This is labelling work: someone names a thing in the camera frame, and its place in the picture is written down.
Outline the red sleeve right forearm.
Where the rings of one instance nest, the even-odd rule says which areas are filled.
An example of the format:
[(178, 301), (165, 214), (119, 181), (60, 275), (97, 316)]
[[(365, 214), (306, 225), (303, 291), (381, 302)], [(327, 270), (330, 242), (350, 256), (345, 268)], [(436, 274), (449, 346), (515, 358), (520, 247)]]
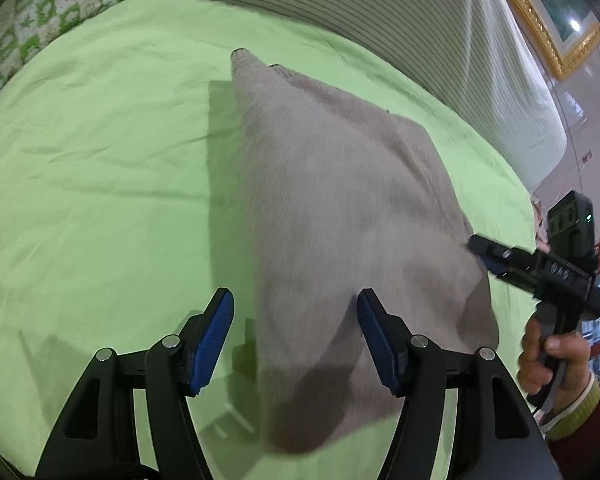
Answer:
[(593, 374), (577, 400), (540, 429), (563, 479), (600, 479), (600, 382)]

